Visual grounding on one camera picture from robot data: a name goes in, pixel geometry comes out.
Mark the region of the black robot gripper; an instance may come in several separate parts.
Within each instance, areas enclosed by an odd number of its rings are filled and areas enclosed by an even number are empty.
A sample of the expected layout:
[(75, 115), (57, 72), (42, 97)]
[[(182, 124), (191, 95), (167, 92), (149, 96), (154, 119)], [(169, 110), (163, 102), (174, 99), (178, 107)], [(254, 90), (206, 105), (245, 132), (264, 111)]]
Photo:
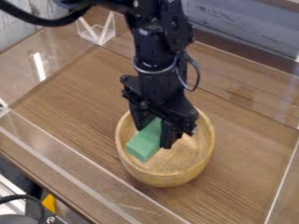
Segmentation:
[(187, 66), (177, 66), (163, 72), (125, 74), (121, 83), (123, 97), (129, 100), (135, 127), (142, 130), (158, 117), (162, 121), (161, 147), (171, 149), (183, 134), (194, 135), (199, 112), (185, 91)]

